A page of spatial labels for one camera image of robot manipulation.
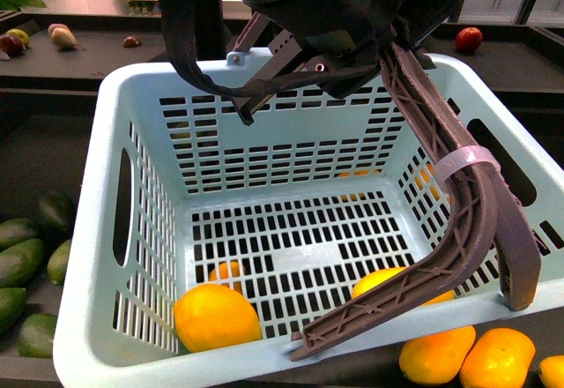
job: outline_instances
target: light blue plastic basket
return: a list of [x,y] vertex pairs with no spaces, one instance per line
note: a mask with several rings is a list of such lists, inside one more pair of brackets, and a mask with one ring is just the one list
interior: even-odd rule
[[[238,65],[201,67],[239,86],[268,58],[254,49]],[[564,173],[470,68],[433,59],[429,75],[460,119],[481,121],[536,190],[524,210],[545,247],[527,310],[503,305],[492,250],[454,301],[291,362],[291,332],[346,302],[365,274],[409,265],[439,242],[449,202],[421,174],[426,154],[379,78],[345,100],[316,87],[277,95],[246,127],[228,99],[189,86],[169,64],[132,65],[100,88],[56,329],[64,386],[209,386],[564,305]],[[132,195],[120,265],[113,239],[123,152]],[[189,354],[174,334],[173,304],[231,260],[247,270],[228,281],[242,284],[263,340]]]

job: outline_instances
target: red apple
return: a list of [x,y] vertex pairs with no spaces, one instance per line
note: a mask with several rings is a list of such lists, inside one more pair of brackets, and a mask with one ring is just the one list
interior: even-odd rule
[[0,35],[0,49],[8,56],[14,57],[24,51],[24,43],[15,35]]
[[456,48],[463,53],[473,53],[482,44],[482,32],[471,26],[458,33],[455,39]]

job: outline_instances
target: orange fruit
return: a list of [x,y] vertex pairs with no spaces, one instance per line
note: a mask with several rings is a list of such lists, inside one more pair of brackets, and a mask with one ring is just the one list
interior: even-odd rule
[[494,328],[466,356],[459,376],[464,388],[522,388],[535,345],[522,332]]
[[[433,165],[431,163],[427,163],[427,169],[423,168],[423,169],[420,170],[420,172],[419,172],[420,177],[415,176],[415,185],[417,185],[417,188],[419,188],[420,190],[423,190],[423,186],[430,183],[431,176],[433,175],[433,173],[434,173]],[[433,195],[433,198],[435,200],[438,200],[439,198],[441,198],[441,195],[439,194],[438,188],[435,185],[431,185],[429,190],[431,191],[431,194]]]
[[[380,171],[378,169],[375,169],[373,173],[379,174]],[[356,170],[352,174],[354,176],[365,176],[365,175],[370,175],[370,171],[368,169],[362,169],[362,170]],[[346,178],[347,176],[351,176],[351,173],[343,172],[342,174],[338,174],[337,178]],[[351,198],[352,201],[356,201],[358,199],[356,197],[356,194],[350,194],[349,197]],[[365,195],[363,193],[360,193],[359,197],[364,198]],[[345,194],[341,196],[341,200],[343,200],[344,202],[349,201],[348,197]]]
[[[406,267],[399,266],[399,267],[391,267],[388,269],[380,269],[378,271],[369,273],[367,276],[362,278],[357,282],[357,284],[352,289],[351,297],[355,298],[359,295],[366,293],[369,289],[382,284],[385,280],[388,280],[394,275],[402,272]],[[455,298],[455,292],[450,290],[444,294],[437,295],[434,299],[429,300],[428,302],[423,303],[422,305],[427,306],[429,304],[434,304],[436,302],[446,302],[447,300],[452,300]]]
[[546,388],[564,388],[564,355],[551,355],[538,365],[538,376]]
[[[231,261],[229,263],[223,262],[219,264],[218,268],[213,268],[208,275],[208,280],[213,282],[215,280],[227,280],[229,278],[237,278],[245,274],[245,268],[239,266],[239,262]],[[229,287],[229,283],[221,284],[224,287]],[[233,289],[238,293],[243,294],[242,285],[240,282],[235,282],[233,284]]]
[[415,384],[447,384],[458,374],[475,339],[473,326],[410,339],[399,355],[399,368]]
[[237,291],[216,284],[189,290],[174,304],[176,333],[192,353],[261,340],[255,309]]

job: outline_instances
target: black strap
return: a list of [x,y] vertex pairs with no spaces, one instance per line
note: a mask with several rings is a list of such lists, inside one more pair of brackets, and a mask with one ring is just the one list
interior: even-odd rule
[[193,0],[159,1],[162,33],[170,63],[184,80],[207,93],[226,97],[264,97],[303,86],[361,77],[377,68],[377,65],[363,65],[343,67],[336,71],[295,72],[268,80],[254,79],[239,88],[218,86],[208,75],[202,73],[196,62]]

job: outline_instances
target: green avocado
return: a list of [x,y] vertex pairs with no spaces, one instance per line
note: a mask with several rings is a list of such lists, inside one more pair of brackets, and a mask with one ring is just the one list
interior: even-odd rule
[[71,253],[71,240],[63,242],[51,255],[47,263],[47,276],[56,285],[64,283]]
[[0,288],[23,287],[39,271],[45,246],[38,238],[0,251]]
[[48,191],[38,202],[40,221],[48,233],[72,234],[76,208],[72,198],[58,191]]
[[40,227],[31,219],[10,219],[0,223],[0,251],[25,240],[39,238]]
[[18,354],[22,357],[53,358],[56,316],[36,313],[21,325]]
[[26,309],[24,288],[0,288],[0,335],[7,332]]

